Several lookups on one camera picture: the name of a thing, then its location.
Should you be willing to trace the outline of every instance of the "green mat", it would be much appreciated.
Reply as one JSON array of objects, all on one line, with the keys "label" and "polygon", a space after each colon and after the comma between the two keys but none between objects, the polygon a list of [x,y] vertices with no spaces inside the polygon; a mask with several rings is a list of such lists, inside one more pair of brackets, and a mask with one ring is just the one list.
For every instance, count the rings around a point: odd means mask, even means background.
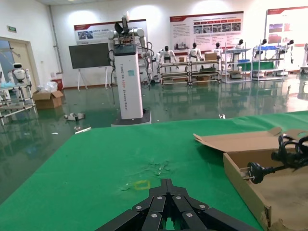
[{"label": "green mat", "polygon": [[196,142],[193,133],[308,129],[307,120],[307,112],[297,112],[74,135],[2,204],[0,230],[93,231],[147,198],[148,184],[156,187],[160,178],[172,178],[191,197],[261,229],[227,179],[222,153]]},{"label": "green mat", "polygon": [[[237,64],[237,66],[241,66],[242,67],[242,71],[250,71],[251,70],[251,64],[247,63],[247,64]],[[254,71],[257,71],[259,68],[259,63],[258,62],[253,62],[252,63],[252,69]],[[260,63],[260,70],[270,70],[270,69],[274,69],[275,65],[273,61],[270,62],[261,62]]]}]

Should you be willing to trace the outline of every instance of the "white wall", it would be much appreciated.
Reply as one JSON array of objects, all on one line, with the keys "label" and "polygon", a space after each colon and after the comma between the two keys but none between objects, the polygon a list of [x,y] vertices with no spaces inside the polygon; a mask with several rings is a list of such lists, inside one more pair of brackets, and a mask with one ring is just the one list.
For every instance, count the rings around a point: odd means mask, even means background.
[{"label": "white wall", "polygon": [[[76,45],[74,25],[119,21],[123,13],[129,11],[131,20],[147,20],[148,40],[152,42],[153,50],[158,51],[170,45],[170,16],[244,11],[243,39],[249,47],[255,46],[264,37],[267,9],[305,5],[306,0],[112,0],[53,6],[63,58],[64,85],[77,85],[77,70],[72,69],[68,49],[68,46]],[[104,69],[89,68],[83,71],[91,84],[104,83]]]},{"label": "white wall", "polygon": [[0,0],[0,15],[0,37],[29,41],[40,84],[47,82],[51,72],[59,71],[47,6],[35,0]]}]

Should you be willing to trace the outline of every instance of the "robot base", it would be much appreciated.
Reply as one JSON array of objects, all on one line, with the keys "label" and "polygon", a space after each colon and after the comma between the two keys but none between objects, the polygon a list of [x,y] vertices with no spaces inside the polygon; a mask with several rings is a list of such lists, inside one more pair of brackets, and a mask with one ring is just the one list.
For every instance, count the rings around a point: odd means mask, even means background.
[{"label": "robot base", "polygon": [[275,71],[276,76],[287,76],[288,74],[288,71]]},{"label": "robot base", "polygon": [[302,66],[300,68],[300,73],[301,74],[308,74],[308,66]]},{"label": "robot base", "polygon": [[146,111],[143,113],[142,118],[138,119],[122,119],[119,115],[118,119],[111,124],[112,127],[123,127],[123,126],[134,126],[134,125],[144,125],[151,124],[151,112]]}]

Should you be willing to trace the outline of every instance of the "humanoid robot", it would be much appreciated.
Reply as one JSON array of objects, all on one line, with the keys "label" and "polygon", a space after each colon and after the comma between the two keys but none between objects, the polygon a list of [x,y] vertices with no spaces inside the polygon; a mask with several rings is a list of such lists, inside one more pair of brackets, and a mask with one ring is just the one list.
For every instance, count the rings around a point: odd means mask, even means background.
[{"label": "humanoid robot", "polygon": [[[291,58],[291,63],[293,64],[293,47],[294,47],[294,40],[290,40],[287,44],[285,44],[284,46],[281,46],[280,49],[276,50],[276,54],[274,55],[274,57],[276,56],[277,59],[281,59],[282,55],[286,55],[288,53],[288,50],[290,50],[290,58]],[[280,69],[280,61],[276,61],[276,68]],[[288,71],[276,71],[275,74],[277,76],[287,76],[289,74]]]},{"label": "humanoid robot", "polygon": [[[23,67],[22,64],[20,64],[20,63],[14,63],[13,67],[15,69],[12,70],[12,71],[9,71],[9,73],[8,73],[9,82],[11,82],[12,84],[15,84],[15,81],[14,81],[14,77],[15,77],[17,79],[17,83],[16,83],[17,86],[26,84],[26,85],[29,85],[30,88],[31,88],[32,84],[31,84],[31,81],[30,81],[30,71],[29,71],[29,69],[24,70],[22,68]],[[21,97],[19,95],[18,90],[16,91],[16,96],[18,98]]]},{"label": "humanoid robot", "polygon": [[[235,49],[236,50],[240,50],[240,49],[243,49],[244,48],[244,41],[242,40],[242,39],[240,39],[240,41],[239,41],[239,43],[238,44],[236,44],[235,45]],[[231,54],[231,58],[230,58],[230,60],[232,60],[232,62],[238,62],[239,61],[239,59],[240,59],[240,56],[241,56],[241,59],[243,59],[244,58],[244,53],[243,52],[239,52],[239,53],[236,53],[236,52],[234,52],[234,53],[232,53]]]},{"label": "humanoid robot", "polygon": [[[121,117],[111,125],[112,127],[151,123],[150,111],[142,107],[138,48],[141,48],[141,57],[147,62],[148,74],[152,74],[150,62],[153,51],[148,48],[144,30],[130,29],[128,22],[127,13],[122,17],[123,27],[116,23],[115,31],[107,33],[108,47],[110,51],[113,51],[110,59],[118,79],[121,109]],[[136,42],[137,37],[139,37],[140,45]]]},{"label": "humanoid robot", "polygon": [[160,53],[160,56],[159,56],[159,63],[161,63],[161,59],[164,58],[164,63],[171,63],[171,58],[173,57],[174,59],[174,62],[177,62],[177,58],[174,54],[173,51],[169,50],[169,46],[165,46],[165,50],[162,51]]},{"label": "humanoid robot", "polygon": [[[265,44],[267,44],[268,40],[265,38],[262,40],[262,43],[261,43],[261,46],[264,46]],[[259,54],[259,51],[258,50],[255,50],[255,54],[254,54],[254,58],[256,60],[259,60],[259,55],[262,55],[263,54],[263,51],[260,52]]]},{"label": "humanoid robot", "polygon": [[222,57],[223,49],[220,47],[220,43],[217,42],[215,48],[213,49],[213,53],[216,53],[216,58],[219,62],[217,70],[220,71],[221,67],[221,57]]},{"label": "humanoid robot", "polygon": [[160,82],[160,77],[159,77],[159,56],[161,54],[161,52],[163,52],[164,49],[160,49],[159,52],[156,53],[156,57],[155,57],[155,64],[156,64],[156,75],[153,76],[153,80],[155,83],[159,83]]},{"label": "humanoid robot", "polygon": [[201,57],[201,50],[199,48],[197,48],[197,43],[193,43],[192,44],[192,49],[191,50],[188,50],[187,52],[187,61],[200,61],[202,59]]},{"label": "humanoid robot", "polygon": [[304,46],[304,59],[303,59],[303,66],[300,68],[300,73],[308,73],[308,43]]}]

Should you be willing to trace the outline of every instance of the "small cardboard box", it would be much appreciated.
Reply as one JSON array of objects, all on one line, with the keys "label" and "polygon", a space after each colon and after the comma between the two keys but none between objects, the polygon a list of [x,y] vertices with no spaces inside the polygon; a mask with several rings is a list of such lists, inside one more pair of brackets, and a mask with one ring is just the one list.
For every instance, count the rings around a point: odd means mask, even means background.
[{"label": "small cardboard box", "polygon": [[52,93],[33,93],[33,99],[37,109],[55,108],[62,105],[61,97],[63,94],[58,90]]},{"label": "small cardboard box", "polygon": [[[260,184],[243,180],[240,171],[249,162],[257,162],[263,167],[282,166],[281,162],[271,159],[271,153],[279,148],[281,131],[281,128],[273,128],[269,131],[194,136],[200,143],[224,152],[224,168],[229,180],[264,230],[308,230],[308,167],[295,172],[285,169],[268,174]],[[284,133],[300,139],[298,135],[302,132],[307,131],[292,129]]]},{"label": "small cardboard box", "polygon": [[205,53],[205,60],[209,61],[209,60],[217,60],[217,55],[216,53]]}]

